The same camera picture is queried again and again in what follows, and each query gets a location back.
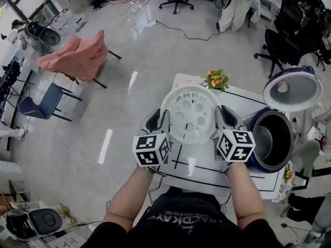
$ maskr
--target desk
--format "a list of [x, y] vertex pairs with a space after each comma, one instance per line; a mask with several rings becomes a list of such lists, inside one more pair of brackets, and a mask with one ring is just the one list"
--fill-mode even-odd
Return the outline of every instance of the desk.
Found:
[[[9, 51], [7, 52], [6, 56], [2, 61], [2, 65], [6, 66], [8, 63], [10, 63], [10, 61], [14, 57], [17, 57], [18, 59], [24, 58], [23, 66], [20, 69], [21, 74], [18, 77], [19, 80], [28, 81], [33, 72], [38, 72], [39, 67], [36, 64], [36, 60], [39, 56], [38, 53], [33, 48], [28, 46], [26, 50], [22, 50], [20, 45], [14, 45], [14, 47], [10, 48]], [[0, 75], [2, 76], [4, 74], [4, 71], [2, 68], [0, 69], [0, 71], [1, 71]], [[22, 95], [25, 85], [26, 82], [16, 81], [12, 87], [15, 89], [16, 92]], [[20, 100], [21, 98], [16, 96], [11, 96], [9, 98], [9, 102], [13, 106], [16, 106], [16, 104]], [[3, 122], [9, 123], [11, 128], [14, 128], [16, 113], [17, 110], [14, 107], [12, 107], [8, 102], [6, 102], [4, 107], [4, 112], [2, 113], [0, 119]], [[10, 140], [11, 140], [10, 138], [6, 138], [6, 137], [1, 139], [0, 151], [2, 152], [4, 150], [9, 151]]]
[[[191, 78], [190, 75], [177, 74], [172, 88]], [[234, 86], [230, 86], [226, 92], [219, 91], [218, 100], [219, 104], [228, 106], [242, 119], [248, 118], [266, 107], [261, 95]], [[219, 174], [219, 171], [226, 167], [225, 161], [215, 161], [214, 143], [209, 141], [194, 146], [174, 143], [168, 156], [168, 163], [160, 166], [158, 170], [168, 174], [163, 179], [163, 183], [168, 185], [227, 197], [229, 181], [225, 175]], [[253, 171], [249, 171], [249, 173], [263, 199], [277, 197], [284, 168], [273, 174]], [[160, 176], [155, 175], [154, 180], [159, 182]]]

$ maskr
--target rice cooker lid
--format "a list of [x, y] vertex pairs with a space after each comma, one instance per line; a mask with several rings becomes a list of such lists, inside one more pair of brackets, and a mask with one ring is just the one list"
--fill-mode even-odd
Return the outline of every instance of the rice cooker lid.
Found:
[[288, 68], [275, 74], [264, 87], [263, 99], [273, 109], [297, 112], [314, 106], [323, 83], [311, 66]]

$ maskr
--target purple rice cooker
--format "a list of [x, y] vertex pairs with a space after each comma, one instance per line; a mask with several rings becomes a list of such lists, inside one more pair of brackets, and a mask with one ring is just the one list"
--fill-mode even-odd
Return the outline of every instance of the purple rice cooker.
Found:
[[267, 82], [263, 99], [268, 107], [255, 114], [248, 129], [256, 147], [247, 166], [259, 172], [274, 173], [289, 161], [293, 150], [293, 131], [281, 112], [297, 112], [315, 105], [323, 93], [323, 84], [309, 67], [280, 71]]

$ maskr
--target white steamer plate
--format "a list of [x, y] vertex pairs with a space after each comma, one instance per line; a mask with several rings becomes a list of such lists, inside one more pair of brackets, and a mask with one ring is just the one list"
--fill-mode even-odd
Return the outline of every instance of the white steamer plate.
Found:
[[203, 144], [216, 133], [216, 95], [201, 85], [185, 85], [170, 91], [161, 105], [161, 115], [170, 113], [170, 135], [181, 144]]

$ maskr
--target gray floor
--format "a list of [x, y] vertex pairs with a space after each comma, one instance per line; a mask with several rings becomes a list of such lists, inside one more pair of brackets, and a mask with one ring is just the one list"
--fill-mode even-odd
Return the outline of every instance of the gray floor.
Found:
[[[109, 55], [99, 80], [108, 86], [103, 89], [94, 82], [76, 85], [62, 74], [42, 72], [33, 76], [36, 83], [32, 96], [39, 102], [54, 80], [70, 88], [83, 101], [65, 97], [59, 108], [72, 122], [51, 117], [49, 120], [20, 115], [17, 124], [26, 126], [29, 133], [24, 142], [14, 142], [13, 158], [22, 167], [26, 181], [35, 199], [47, 204], [63, 203], [80, 220], [101, 220], [106, 202], [125, 183], [136, 166], [131, 151], [132, 137], [137, 134], [141, 120], [160, 107], [177, 73], [205, 76], [210, 68], [224, 69], [230, 84], [261, 94], [270, 70], [270, 62], [254, 59], [262, 52], [265, 26], [261, 20], [247, 28], [247, 22], [238, 32], [226, 31], [210, 41], [188, 40], [178, 30], [161, 24], [146, 27], [158, 20], [167, 26], [185, 30], [189, 37], [208, 38], [216, 32], [217, 9], [207, 0], [190, 0], [194, 10], [180, 6], [173, 15], [173, 5], [159, 9], [166, 0], [151, 0], [145, 6], [106, 5], [98, 11], [86, 13], [89, 22], [80, 31], [83, 38], [93, 36], [100, 29], [106, 31], [106, 44], [123, 57], [117, 60]], [[310, 55], [302, 65], [312, 65]], [[331, 68], [316, 69], [324, 85], [331, 82]], [[324, 98], [331, 89], [325, 87]], [[112, 130], [105, 161], [98, 163], [101, 146], [107, 130]], [[331, 176], [313, 178], [303, 196], [318, 196], [331, 191]], [[153, 198], [167, 190], [166, 185], [153, 193]], [[145, 201], [143, 210], [149, 205]], [[232, 202], [227, 216], [235, 221]], [[282, 204], [266, 202], [267, 218], [282, 243], [296, 240], [290, 229], [282, 229], [286, 222], [296, 227], [309, 228], [308, 223], [295, 223], [281, 219]], [[307, 234], [298, 231], [300, 238]]]

